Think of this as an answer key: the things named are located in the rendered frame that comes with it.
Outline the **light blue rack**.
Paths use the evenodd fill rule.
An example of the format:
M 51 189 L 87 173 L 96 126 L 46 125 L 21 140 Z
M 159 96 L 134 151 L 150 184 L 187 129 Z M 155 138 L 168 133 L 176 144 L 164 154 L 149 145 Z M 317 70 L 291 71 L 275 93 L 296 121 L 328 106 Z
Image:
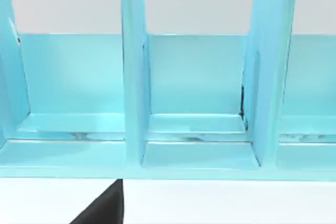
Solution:
M 0 178 L 336 181 L 336 35 L 296 0 L 253 0 L 247 34 L 22 33 L 0 0 Z

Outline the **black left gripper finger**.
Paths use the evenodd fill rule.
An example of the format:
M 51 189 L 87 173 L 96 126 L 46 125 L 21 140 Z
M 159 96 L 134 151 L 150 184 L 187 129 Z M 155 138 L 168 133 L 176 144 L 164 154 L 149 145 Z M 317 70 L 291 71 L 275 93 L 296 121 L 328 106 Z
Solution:
M 123 179 L 117 179 L 69 224 L 124 224 L 123 222 Z

